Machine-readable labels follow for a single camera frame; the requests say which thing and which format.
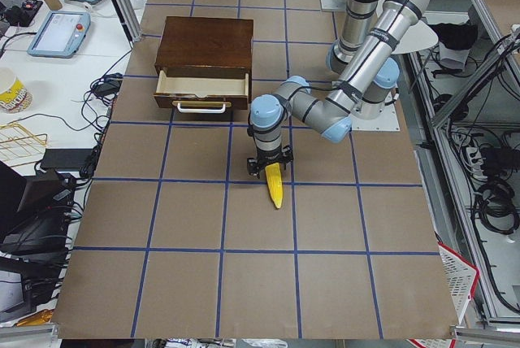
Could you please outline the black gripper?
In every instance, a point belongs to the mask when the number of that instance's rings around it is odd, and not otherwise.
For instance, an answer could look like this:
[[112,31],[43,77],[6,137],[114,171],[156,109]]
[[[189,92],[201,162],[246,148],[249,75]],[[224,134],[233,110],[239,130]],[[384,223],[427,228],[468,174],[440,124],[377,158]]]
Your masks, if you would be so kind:
[[278,146],[273,150],[263,150],[256,146],[257,156],[247,158],[247,171],[251,176],[260,177],[260,172],[268,165],[281,163],[284,167],[293,161],[293,150],[290,145]]

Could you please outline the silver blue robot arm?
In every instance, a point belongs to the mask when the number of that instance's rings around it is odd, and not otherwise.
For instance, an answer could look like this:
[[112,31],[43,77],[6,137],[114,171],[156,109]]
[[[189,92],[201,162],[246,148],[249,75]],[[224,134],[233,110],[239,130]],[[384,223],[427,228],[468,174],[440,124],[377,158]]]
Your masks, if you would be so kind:
[[351,110],[366,95],[391,53],[422,17],[430,0],[346,0],[343,30],[332,44],[328,62],[339,80],[325,99],[312,95],[299,76],[272,94],[256,97],[249,112],[248,134],[256,156],[247,160],[251,176],[273,163],[289,163],[293,152],[283,146],[281,124],[294,116],[329,141],[339,142],[351,129]]

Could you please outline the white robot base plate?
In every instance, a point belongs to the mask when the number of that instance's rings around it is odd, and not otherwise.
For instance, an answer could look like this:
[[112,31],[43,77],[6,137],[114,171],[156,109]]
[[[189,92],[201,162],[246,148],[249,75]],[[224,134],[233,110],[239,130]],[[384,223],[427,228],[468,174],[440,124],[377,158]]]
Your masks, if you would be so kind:
[[336,134],[351,130],[390,132],[400,130],[395,110],[395,101],[399,97],[396,82],[384,85],[374,80],[362,94],[358,89],[351,89],[348,96],[348,102],[353,105],[350,114],[334,125],[333,130]]

